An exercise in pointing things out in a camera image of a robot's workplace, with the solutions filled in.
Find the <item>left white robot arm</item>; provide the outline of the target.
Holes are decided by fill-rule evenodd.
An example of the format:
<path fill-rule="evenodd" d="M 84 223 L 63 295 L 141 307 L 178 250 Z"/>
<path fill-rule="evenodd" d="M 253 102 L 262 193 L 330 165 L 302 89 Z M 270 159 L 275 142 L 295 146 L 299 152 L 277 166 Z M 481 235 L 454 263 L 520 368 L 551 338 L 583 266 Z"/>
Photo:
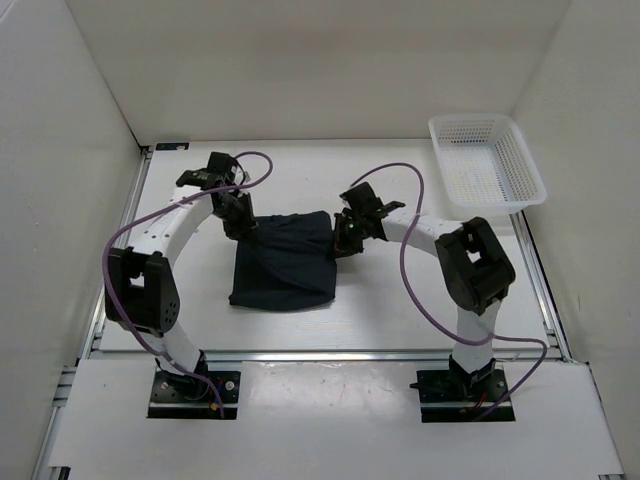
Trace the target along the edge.
<path fill-rule="evenodd" d="M 141 220 L 142 233 L 124 248 L 108 244 L 103 256 L 106 316 L 131 332 L 186 399 L 198 400 L 210 387 L 206 357 L 178 323 L 180 298 L 173 266 L 201 224 L 221 220 L 227 238 L 251 236 L 257 222 L 247 175 L 238 158 L 213 152 L 205 167 L 186 170 L 169 204 Z"/>

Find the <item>dark navy shorts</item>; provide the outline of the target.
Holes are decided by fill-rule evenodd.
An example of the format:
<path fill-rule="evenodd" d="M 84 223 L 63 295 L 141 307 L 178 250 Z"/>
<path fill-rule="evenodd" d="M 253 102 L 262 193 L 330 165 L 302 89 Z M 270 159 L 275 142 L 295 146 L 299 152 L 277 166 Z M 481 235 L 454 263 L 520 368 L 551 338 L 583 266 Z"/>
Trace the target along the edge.
<path fill-rule="evenodd" d="M 255 236 L 237 243 L 229 304 L 295 312 L 331 303 L 337 264 L 329 214 L 262 216 L 257 222 Z"/>

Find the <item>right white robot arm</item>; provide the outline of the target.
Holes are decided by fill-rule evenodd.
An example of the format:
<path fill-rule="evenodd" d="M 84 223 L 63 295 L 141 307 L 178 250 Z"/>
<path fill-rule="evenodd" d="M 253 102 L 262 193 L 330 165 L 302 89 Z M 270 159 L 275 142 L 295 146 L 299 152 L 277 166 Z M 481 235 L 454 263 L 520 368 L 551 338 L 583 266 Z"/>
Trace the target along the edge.
<path fill-rule="evenodd" d="M 493 373 L 497 314 L 516 277 L 491 225 L 481 217 L 446 221 L 411 213 L 399 201 L 385 204 L 367 182 L 340 198 L 345 207 L 335 215 L 336 257 L 362 253 L 367 239 L 398 243 L 401 278 L 413 301 L 417 296 L 406 273 L 406 249 L 412 247 L 438 260 L 446 291 L 457 306 L 456 330 L 447 330 L 432 317 L 428 321 L 454 340 L 449 356 L 450 390 L 460 399 L 476 397 Z"/>

